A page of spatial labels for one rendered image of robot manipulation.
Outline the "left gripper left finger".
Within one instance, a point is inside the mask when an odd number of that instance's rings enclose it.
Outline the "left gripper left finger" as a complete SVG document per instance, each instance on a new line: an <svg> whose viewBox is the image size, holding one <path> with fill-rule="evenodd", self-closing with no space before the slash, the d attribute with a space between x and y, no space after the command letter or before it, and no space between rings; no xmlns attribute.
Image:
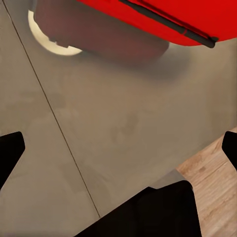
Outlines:
<svg viewBox="0 0 237 237"><path fill-rule="evenodd" d="M20 131L0 137L0 190L25 150Z"/></svg>

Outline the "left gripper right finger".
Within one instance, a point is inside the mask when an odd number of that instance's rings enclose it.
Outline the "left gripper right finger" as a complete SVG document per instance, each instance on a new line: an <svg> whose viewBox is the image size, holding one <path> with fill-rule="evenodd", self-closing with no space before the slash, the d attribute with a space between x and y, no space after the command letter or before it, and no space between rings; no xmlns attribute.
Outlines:
<svg viewBox="0 0 237 237"><path fill-rule="evenodd" d="M237 170L237 133L230 131L225 133L222 149Z"/></svg>

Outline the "radio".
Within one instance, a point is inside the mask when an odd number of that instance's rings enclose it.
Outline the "radio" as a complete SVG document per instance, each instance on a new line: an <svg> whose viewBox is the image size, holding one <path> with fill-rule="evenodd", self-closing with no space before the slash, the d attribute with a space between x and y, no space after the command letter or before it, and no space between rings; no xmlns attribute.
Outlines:
<svg viewBox="0 0 237 237"><path fill-rule="evenodd" d="M237 0L78 0L183 46L237 38Z"/></svg>

